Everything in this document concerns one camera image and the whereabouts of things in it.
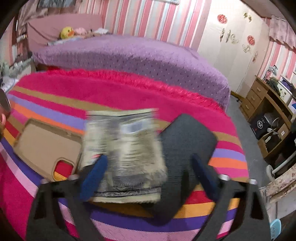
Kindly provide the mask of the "person's left hand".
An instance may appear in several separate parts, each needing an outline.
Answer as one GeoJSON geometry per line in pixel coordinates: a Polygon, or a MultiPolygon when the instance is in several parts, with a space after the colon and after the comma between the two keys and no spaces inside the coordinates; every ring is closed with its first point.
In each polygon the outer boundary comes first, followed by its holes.
{"type": "Polygon", "coordinates": [[[1,119],[0,119],[0,140],[2,139],[2,137],[4,135],[5,125],[6,125],[6,116],[2,113],[1,119]]]}

